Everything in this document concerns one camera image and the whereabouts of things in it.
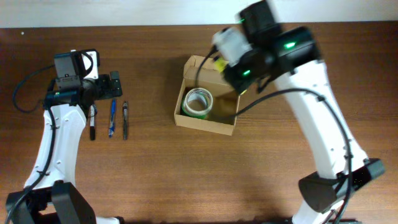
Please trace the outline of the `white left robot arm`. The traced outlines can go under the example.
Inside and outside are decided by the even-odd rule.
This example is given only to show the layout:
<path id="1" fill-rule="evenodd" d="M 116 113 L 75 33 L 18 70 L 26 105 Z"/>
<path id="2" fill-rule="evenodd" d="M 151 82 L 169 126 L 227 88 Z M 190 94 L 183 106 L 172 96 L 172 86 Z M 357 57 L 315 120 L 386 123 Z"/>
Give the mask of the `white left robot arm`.
<path id="1" fill-rule="evenodd" d="M 82 132 L 96 100 L 122 95 L 119 73 L 85 77 L 71 88 L 51 84 L 44 99 L 44 132 L 34 168 L 6 200 L 6 223 L 124 223 L 99 217 L 75 186 Z"/>

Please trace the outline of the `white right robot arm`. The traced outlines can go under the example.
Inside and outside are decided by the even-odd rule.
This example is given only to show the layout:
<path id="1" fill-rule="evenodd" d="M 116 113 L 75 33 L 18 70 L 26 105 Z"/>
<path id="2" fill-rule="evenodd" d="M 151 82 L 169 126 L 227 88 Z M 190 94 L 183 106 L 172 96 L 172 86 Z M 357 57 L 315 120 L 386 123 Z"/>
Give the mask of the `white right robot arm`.
<path id="1" fill-rule="evenodd" d="M 244 93 L 273 83 L 284 95 L 309 143 L 314 173 L 300 179 L 303 202 L 291 223 L 342 223 L 350 198 L 384 174 L 355 140 L 331 89 L 327 67 L 311 31 L 284 31 L 269 4 L 260 1 L 239 13 L 241 28 L 217 32 L 212 43 L 226 59 L 224 79 Z"/>

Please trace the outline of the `brown cardboard box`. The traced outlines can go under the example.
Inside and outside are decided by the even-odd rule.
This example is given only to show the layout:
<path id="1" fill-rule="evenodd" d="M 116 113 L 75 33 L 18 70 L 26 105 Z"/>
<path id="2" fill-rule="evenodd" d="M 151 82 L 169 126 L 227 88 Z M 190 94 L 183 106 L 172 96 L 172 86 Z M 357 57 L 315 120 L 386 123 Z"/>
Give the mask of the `brown cardboard box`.
<path id="1" fill-rule="evenodd" d="M 177 126 L 232 135 L 240 96 L 223 80 L 211 60 L 192 55 L 183 67 L 183 80 L 174 110 Z"/>

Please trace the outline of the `black clear retractable pen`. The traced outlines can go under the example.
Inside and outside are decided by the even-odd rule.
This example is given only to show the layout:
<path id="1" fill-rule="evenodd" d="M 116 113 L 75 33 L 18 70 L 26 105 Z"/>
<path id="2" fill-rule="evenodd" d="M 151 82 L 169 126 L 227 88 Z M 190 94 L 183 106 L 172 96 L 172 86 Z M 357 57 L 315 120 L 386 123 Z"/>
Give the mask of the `black clear retractable pen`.
<path id="1" fill-rule="evenodd" d="M 128 139 L 128 102 L 123 103 L 123 139 Z"/>

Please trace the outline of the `white Sharpie permanent marker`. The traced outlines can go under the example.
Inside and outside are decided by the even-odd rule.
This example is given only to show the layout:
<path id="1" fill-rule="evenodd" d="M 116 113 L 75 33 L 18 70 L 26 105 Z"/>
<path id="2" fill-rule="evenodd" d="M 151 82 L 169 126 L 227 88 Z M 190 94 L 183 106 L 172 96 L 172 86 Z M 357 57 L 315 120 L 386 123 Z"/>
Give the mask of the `white Sharpie permanent marker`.
<path id="1" fill-rule="evenodd" d="M 96 105 L 91 105 L 90 107 L 90 140 L 94 141 L 96 139 L 96 129 L 95 129 L 95 116 L 97 114 Z"/>

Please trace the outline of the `blue retractable pen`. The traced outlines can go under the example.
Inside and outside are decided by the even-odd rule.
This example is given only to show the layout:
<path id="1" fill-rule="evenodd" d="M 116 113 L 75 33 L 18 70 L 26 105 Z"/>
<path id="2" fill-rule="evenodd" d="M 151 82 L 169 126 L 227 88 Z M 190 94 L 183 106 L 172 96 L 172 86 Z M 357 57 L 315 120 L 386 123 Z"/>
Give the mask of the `blue retractable pen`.
<path id="1" fill-rule="evenodd" d="M 116 99 L 113 98 L 111 102 L 111 114 L 109 119 L 108 136 L 112 138 L 115 132 L 115 113 L 116 113 Z"/>

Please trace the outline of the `yellow highlighter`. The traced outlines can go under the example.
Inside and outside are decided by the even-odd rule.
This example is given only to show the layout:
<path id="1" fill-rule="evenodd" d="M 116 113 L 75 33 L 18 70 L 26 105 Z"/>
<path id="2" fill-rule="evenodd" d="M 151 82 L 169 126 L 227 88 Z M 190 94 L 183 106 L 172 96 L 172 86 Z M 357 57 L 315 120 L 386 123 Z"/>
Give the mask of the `yellow highlighter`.
<path id="1" fill-rule="evenodd" d="M 220 73 L 222 73 L 224 69 L 227 67 L 228 61 L 225 61 L 223 57 L 216 56 L 213 58 L 213 64 L 215 69 Z"/>

